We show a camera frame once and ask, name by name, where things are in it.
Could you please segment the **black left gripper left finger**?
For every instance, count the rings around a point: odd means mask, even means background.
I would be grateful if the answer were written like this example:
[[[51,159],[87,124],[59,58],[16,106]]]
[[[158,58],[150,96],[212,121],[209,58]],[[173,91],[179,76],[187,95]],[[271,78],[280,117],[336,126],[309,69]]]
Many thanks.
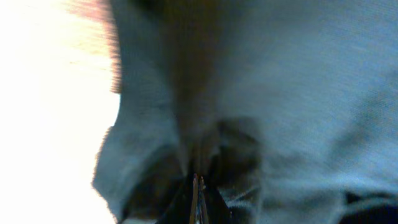
[[[198,177],[188,175],[166,212],[156,224],[195,224],[198,205]]]

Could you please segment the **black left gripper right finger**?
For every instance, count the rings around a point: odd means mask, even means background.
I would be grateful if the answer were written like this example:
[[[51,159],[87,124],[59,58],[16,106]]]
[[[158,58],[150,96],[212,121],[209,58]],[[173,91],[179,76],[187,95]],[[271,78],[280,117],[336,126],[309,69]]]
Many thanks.
[[[198,193],[200,224],[232,224],[231,211],[211,182],[200,177]]]

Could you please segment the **black t-shirt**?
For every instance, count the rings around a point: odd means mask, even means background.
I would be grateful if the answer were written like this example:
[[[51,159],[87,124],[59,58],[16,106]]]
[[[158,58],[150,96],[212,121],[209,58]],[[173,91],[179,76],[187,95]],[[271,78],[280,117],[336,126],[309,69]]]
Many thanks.
[[[188,175],[232,223],[397,222],[397,2],[111,1],[120,105],[93,187],[156,223]]]

